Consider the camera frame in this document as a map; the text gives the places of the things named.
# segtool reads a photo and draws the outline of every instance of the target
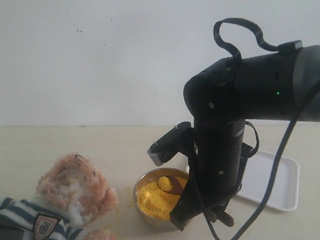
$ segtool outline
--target yellow powder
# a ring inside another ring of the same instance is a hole
[[[187,179],[176,177],[185,188]],[[162,191],[153,181],[142,187],[137,196],[137,205],[146,215],[161,220],[170,220],[170,212],[176,206],[180,196]]]
[[[158,179],[158,187],[165,192],[169,192],[174,188],[170,179],[166,176],[162,176]]]

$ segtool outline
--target stainless steel bowl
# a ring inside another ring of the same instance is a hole
[[[157,168],[154,170],[151,170],[144,174],[142,177],[139,178],[139,180],[136,182],[134,188],[133,188],[133,199],[134,199],[134,207],[140,217],[150,226],[156,228],[159,231],[165,231],[165,232],[174,232],[179,230],[173,223],[171,223],[169,220],[162,220],[162,219],[156,219],[154,217],[150,217],[146,215],[144,212],[142,212],[137,204],[137,197],[139,194],[139,191],[141,188],[143,188],[145,185],[157,181],[160,177],[163,175],[171,175],[174,177],[181,177],[185,179],[189,179],[189,174],[185,171],[181,171],[176,168]]]

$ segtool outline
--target white plastic tray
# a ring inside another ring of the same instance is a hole
[[[262,201],[274,159],[274,154],[265,151],[258,151],[249,158],[243,175],[242,189],[237,194],[239,197],[256,203]],[[267,206],[284,212],[296,210],[299,178],[299,164],[290,158],[282,157]]]

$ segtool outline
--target pink plush toy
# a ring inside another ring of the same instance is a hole
[[[0,223],[33,232],[35,240],[115,240],[85,226],[113,210],[117,198],[89,159],[69,154],[40,178],[33,199],[0,198]]]

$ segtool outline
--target striped shirt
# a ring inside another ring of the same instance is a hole
[[[61,219],[48,240],[82,240],[88,234],[83,228],[73,227],[63,212],[52,208],[40,197],[19,201],[0,197],[0,222],[32,232],[39,213]]]

